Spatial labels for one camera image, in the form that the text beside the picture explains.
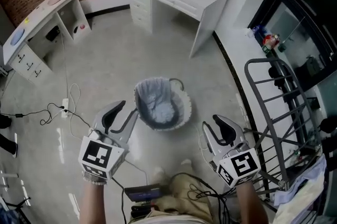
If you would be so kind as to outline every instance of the cable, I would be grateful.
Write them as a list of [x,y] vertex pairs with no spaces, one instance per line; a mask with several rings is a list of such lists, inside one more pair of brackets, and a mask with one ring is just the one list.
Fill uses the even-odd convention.
[[204,159],[204,161],[207,163],[207,165],[212,169],[212,171],[214,171],[213,167],[209,164],[209,162],[206,160],[205,158],[205,155],[204,155],[204,151],[208,150],[208,148],[202,148],[201,146],[201,141],[200,141],[200,137],[201,135],[199,134],[199,129],[197,128],[197,126],[195,124],[193,124],[192,126],[194,126],[194,128],[196,129],[197,131],[197,135],[198,135],[198,145],[199,145],[199,148],[201,150],[201,155],[202,155],[202,158]]
[[67,65],[65,63],[65,47],[64,47],[64,42],[63,42],[63,36],[61,33],[61,41],[62,41],[62,45],[63,45],[63,63],[64,63],[64,71],[65,71],[65,85],[66,85],[66,95],[68,98],[68,78],[67,78]]
[[80,118],[80,119],[83,121],[83,123],[85,123],[85,124],[88,126],[88,128],[90,128],[90,125],[89,125],[87,122],[85,122],[84,119],[83,119],[82,117],[80,117],[78,114],[73,113],[73,112],[70,111],[70,110],[64,110],[64,111],[65,111],[65,112],[69,112],[69,113],[73,114],[74,116],[77,116],[78,118]]
[[133,163],[131,163],[131,162],[128,162],[127,160],[125,160],[125,162],[129,163],[131,166],[133,166],[133,167],[135,167],[136,169],[138,169],[138,170],[140,170],[141,172],[143,172],[143,173],[145,174],[146,185],[148,185],[148,183],[147,183],[147,173],[146,173],[144,170],[138,168],[135,164],[133,164]]
[[201,178],[194,176],[192,174],[186,173],[186,172],[180,172],[177,173],[176,175],[172,176],[170,179],[170,183],[169,185],[172,184],[173,180],[175,177],[177,177],[178,175],[187,175],[189,177],[194,178],[195,180],[197,180],[199,183],[203,184],[205,187],[211,189],[214,193],[210,192],[210,191],[201,191],[200,189],[198,189],[194,184],[190,184],[190,188],[191,190],[187,193],[187,196],[191,199],[191,197],[189,196],[189,193],[194,192],[196,193],[195,199],[191,199],[191,200],[198,200],[204,197],[214,197],[217,198],[218,200],[218,218],[219,218],[219,223],[221,223],[221,203],[223,204],[224,207],[224,211],[223,211],[223,217],[222,217],[222,223],[223,224],[230,224],[230,214],[229,214],[229,210],[227,208],[226,205],[226,198],[224,197],[226,193],[224,194],[218,194],[209,184],[207,184],[204,180],[202,180]]
[[[52,114],[49,110],[49,105],[51,105],[51,104],[58,107],[59,109],[61,109],[54,116],[52,116]],[[55,103],[51,102],[47,105],[47,109],[43,109],[43,110],[40,110],[38,112],[30,112],[28,114],[23,114],[23,113],[16,113],[16,114],[0,113],[0,114],[6,115],[6,116],[15,116],[16,118],[22,118],[22,117],[25,117],[25,116],[28,116],[28,115],[31,115],[31,114],[47,112],[49,114],[49,117],[47,118],[47,120],[44,120],[44,119],[40,120],[40,125],[46,125],[46,124],[50,124],[54,120],[54,118],[62,111],[63,108],[64,108],[63,106],[57,106]]]
[[118,183],[115,178],[111,177],[111,179],[114,180],[115,183],[118,184],[120,186],[120,188],[122,189],[122,214],[123,214],[123,218],[124,218],[124,224],[127,224],[125,213],[124,213],[124,191],[125,191],[124,187],[120,183]]
[[[78,98],[77,98],[76,101],[74,100],[73,95],[72,95],[72,88],[73,88],[74,85],[76,85],[77,88],[78,88]],[[81,89],[80,89],[80,87],[79,87],[79,85],[78,85],[77,83],[73,83],[73,84],[70,86],[70,89],[69,89],[69,95],[70,95],[70,98],[72,99],[72,101],[73,101],[73,103],[74,103],[74,112],[69,111],[69,112],[72,114],[72,115],[70,116],[70,123],[69,123],[69,124],[70,124],[70,134],[71,134],[73,137],[75,137],[75,138],[81,140],[81,138],[75,136],[75,135],[73,134],[73,131],[72,131],[72,118],[73,118],[73,115],[74,115],[75,112],[76,112],[76,106],[77,106],[77,103],[78,103],[78,101],[80,100],[80,97],[81,97]]]

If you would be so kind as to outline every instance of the floor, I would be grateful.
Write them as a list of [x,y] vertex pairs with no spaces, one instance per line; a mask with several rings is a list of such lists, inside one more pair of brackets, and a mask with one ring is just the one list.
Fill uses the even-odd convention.
[[[201,134],[202,121],[212,123],[212,115],[216,113],[241,127],[245,121],[237,100],[237,87],[214,39],[189,59],[196,28],[193,21],[186,19],[186,22],[174,21],[172,26],[150,35],[133,25],[129,10],[93,18],[89,36],[76,45],[65,41],[68,89],[73,83],[79,85],[81,98],[76,113],[89,124],[108,103],[126,100],[117,118],[116,129],[119,129],[134,108],[133,90],[138,81],[151,76],[182,80],[193,105],[190,122],[176,131],[157,132],[138,120],[129,140],[127,160],[145,170],[150,180],[156,166],[173,175],[180,162],[190,158],[196,174],[222,191],[223,181],[204,162],[197,135]],[[1,112],[26,114],[45,109],[50,102],[61,105],[67,96],[63,56],[58,39],[47,58],[53,75],[39,87],[12,71],[1,99]],[[78,98],[75,86],[72,95],[75,100]],[[53,115],[58,112],[53,106],[51,110]],[[32,199],[31,206],[24,211],[32,223],[78,223],[83,179],[77,157],[81,138],[87,135],[88,129],[74,117],[74,138],[70,134],[69,118],[58,115],[50,124],[41,126],[40,120],[46,118],[46,113],[13,118],[12,126],[1,130],[12,140],[17,133],[19,144],[16,159],[0,150],[1,170],[19,174],[19,179],[8,179],[9,188],[7,191],[3,188],[3,195],[8,201],[18,203],[26,192]],[[204,154],[210,161],[211,154],[208,151]],[[125,187],[146,184],[145,174],[126,162],[118,169],[115,179]],[[125,197],[127,216],[131,204]],[[123,222],[121,190],[112,181],[105,188],[105,210],[108,223]]]

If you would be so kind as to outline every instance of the drying rack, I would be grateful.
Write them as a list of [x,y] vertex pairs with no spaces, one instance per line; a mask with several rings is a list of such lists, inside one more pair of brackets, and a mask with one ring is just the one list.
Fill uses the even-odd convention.
[[[270,64],[275,67],[278,75],[267,80],[253,80],[249,72],[249,66],[258,63]],[[258,182],[262,183],[259,183],[262,186],[257,188],[256,191],[260,197],[267,197],[270,201],[271,193],[276,192],[277,190],[288,190],[295,179],[316,161],[320,154],[321,138],[309,102],[300,87],[295,74],[284,61],[278,58],[251,59],[245,64],[244,71],[266,120],[266,127],[263,132],[245,129],[245,132],[252,132],[254,134],[256,140],[255,149],[257,150],[261,163],[260,176],[257,177],[253,183],[254,185]],[[268,99],[262,98],[257,85],[275,81],[278,81],[283,93]],[[284,103],[289,107],[289,112],[286,112],[277,118],[271,118],[266,103],[278,98],[283,98]],[[275,124],[288,117],[291,117],[292,123],[285,133],[277,134]],[[288,139],[291,135],[295,135],[297,141]],[[272,146],[263,149],[262,142],[264,139],[271,139]],[[282,145],[285,143],[297,146],[297,149],[286,158],[284,157],[282,150]],[[264,160],[264,153],[269,151],[270,154],[272,150],[275,155]],[[289,165],[288,161],[291,159],[293,160],[293,156],[299,152],[303,152],[303,150],[306,151],[306,156],[302,159],[298,159],[292,165]],[[274,160],[274,162],[277,160],[278,164],[267,170],[266,164],[272,160]],[[264,199],[265,205],[273,211],[276,211],[276,208],[272,206],[271,202],[266,202],[268,199]],[[321,207],[321,200],[322,195],[317,199],[319,208]],[[314,222],[317,217],[317,212],[319,211],[317,208],[314,209],[310,212],[308,211],[308,215],[305,216],[301,223]]]

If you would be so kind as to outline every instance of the drawer handle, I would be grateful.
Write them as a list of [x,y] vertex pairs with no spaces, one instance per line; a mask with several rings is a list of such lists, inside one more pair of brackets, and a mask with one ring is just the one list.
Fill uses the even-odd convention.
[[29,64],[27,63],[27,66],[28,66],[27,71],[31,69],[31,67],[32,67],[33,64],[34,64],[34,63],[32,63],[31,65],[29,65]]
[[34,70],[34,72],[36,74],[35,78],[37,78],[39,76],[39,74],[41,73],[41,70],[38,73],[36,72],[36,70]]
[[18,54],[17,57],[19,57],[19,63],[21,63],[22,59],[25,57],[25,55],[23,55],[22,57]]

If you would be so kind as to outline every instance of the power strip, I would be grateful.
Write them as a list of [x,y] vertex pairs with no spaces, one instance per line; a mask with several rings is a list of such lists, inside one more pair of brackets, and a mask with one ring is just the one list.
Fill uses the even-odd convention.
[[69,99],[63,99],[62,100],[62,106],[64,107],[64,109],[63,109],[63,111],[61,113],[61,117],[62,118],[67,118],[70,113],[69,112],[65,112],[64,110],[68,110]]

